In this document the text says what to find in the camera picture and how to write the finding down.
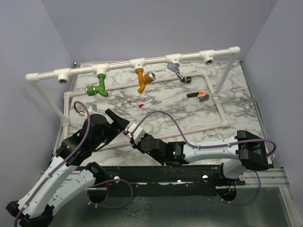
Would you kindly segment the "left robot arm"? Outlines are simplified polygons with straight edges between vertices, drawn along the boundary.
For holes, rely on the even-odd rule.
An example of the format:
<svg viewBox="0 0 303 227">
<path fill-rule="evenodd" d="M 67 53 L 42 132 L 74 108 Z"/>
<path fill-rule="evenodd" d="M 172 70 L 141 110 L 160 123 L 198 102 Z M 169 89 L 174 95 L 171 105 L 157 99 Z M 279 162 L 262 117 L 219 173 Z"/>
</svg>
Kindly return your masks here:
<svg viewBox="0 0 303 227">
<path fill-rule="evenodd" d="M 105 169 L 91 162 L 70 182 L 64 182 L 100 145 L 109 144 L 130 123 L 109 109 L 106 114 L 112 123 L 101 114 L 90 115 L 79 131 L 62 141 L 48 169 L 30 192 L 6 206 L 16 218 L 15 226 L 47 227 L 55 214 L 76 195 L 108 180 Z"/>
</svg>

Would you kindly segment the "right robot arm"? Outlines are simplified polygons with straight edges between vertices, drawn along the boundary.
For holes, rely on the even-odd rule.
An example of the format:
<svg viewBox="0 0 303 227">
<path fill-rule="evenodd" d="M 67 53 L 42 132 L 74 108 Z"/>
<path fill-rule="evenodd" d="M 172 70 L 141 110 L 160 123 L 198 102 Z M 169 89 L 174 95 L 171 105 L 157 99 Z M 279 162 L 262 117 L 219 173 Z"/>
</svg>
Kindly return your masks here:
<svg viewBox="0 0 303 227">
<path fill-rule="evenodd" d="M 210 142 L 164 142 L 144 131 L 130 139 L 134 149 L 161 165 L 181 166 L 201 160 L 227 159 L 217 174 L 223 185 L 230 184 L 247 170 L 269 169 L 265 142 L 265 139 L 245 130 L 237 131 L 234 137 Z"/>
</svg>

